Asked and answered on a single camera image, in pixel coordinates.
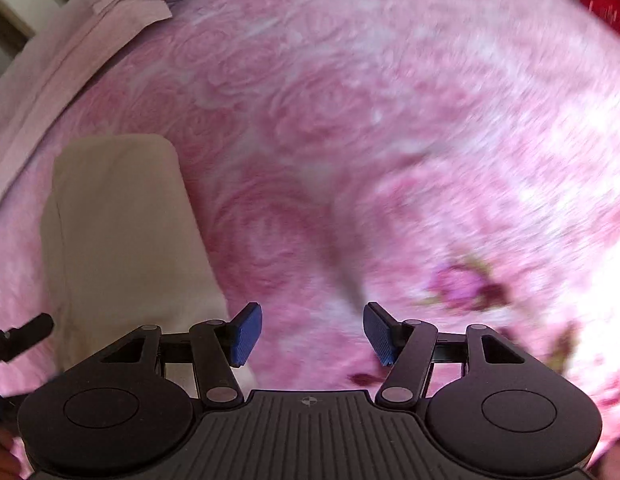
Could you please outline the person's left hand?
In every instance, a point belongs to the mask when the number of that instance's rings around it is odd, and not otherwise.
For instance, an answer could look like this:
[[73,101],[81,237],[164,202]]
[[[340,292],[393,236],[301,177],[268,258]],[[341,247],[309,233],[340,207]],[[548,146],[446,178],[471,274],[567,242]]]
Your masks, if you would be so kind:
[[12,453],[14,437],[4,428],[0,427],[0,480],[20,480],[22,477],[22,465],[19,459]]

